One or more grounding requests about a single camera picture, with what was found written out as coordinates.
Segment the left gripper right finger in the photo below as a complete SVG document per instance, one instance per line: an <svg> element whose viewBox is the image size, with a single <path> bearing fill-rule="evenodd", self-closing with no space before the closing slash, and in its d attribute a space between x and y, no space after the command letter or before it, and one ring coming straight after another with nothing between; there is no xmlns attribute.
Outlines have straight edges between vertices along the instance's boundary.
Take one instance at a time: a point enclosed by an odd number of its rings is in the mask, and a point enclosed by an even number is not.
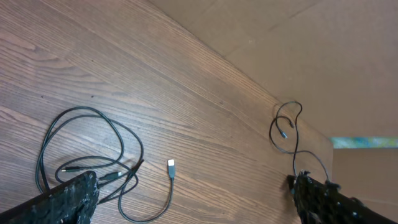
<svg viewBox="0 0 398 224"><path fill-rule="evenodd" d="M360 200L339 193L338 184L328 180L321 183L308 174L303 170L296 177L287 176L302 224L397 224L372 211Z"/></svg>

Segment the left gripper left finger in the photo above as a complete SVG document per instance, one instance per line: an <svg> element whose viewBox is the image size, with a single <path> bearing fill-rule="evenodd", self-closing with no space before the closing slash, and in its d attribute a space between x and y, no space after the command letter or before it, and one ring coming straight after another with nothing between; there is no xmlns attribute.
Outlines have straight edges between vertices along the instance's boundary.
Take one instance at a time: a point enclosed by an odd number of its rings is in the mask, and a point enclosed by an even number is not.
<svg viewBox="0 0 398 224"><path fill-rule="evenodd" d="M99 198L98 178L84 172L1 213L7 224L90 224Z"/></svg>

